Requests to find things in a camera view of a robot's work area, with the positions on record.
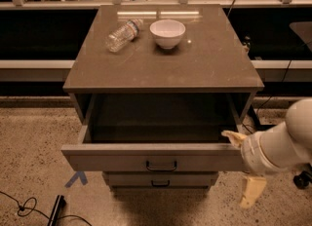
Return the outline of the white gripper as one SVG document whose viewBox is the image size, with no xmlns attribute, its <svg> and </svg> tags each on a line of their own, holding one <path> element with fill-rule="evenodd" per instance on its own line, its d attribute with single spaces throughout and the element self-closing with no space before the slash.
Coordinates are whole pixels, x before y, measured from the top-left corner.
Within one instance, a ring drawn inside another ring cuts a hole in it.
<svg viewBox="0 0 312 226">
<path fill-rule="evenodd" d="M 241 148 L 245 166 L 251 174 L 257 175 L 243 177 L 240 207 L 250 208 L 261 196 L 267 184 L 267 180 L 263 176 L 276 174 L 282 169 L 265 156 L 260 145 L 260 137 L 263 132 L 255 132 L 246 136 L 239 132 L 222 131 L 221 135 L 227 137 L 235 148 Z"/>
</svg>

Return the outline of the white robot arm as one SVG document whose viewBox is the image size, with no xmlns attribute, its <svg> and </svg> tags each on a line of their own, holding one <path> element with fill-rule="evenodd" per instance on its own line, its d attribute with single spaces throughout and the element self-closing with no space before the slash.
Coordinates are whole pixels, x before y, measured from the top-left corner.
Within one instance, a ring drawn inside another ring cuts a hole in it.
<svg viewBox="0 0 312 226">
<path fill-rule="evenodd" d="M 250 208 L 262 194 L 269 176 L 312 164 L 312 98 L 294 103 L 285 121 L 267 131 L 250 135 L 223 131 L 221 135 L 240 150 L 247 167 L 240 207 Z"/>
</svg>

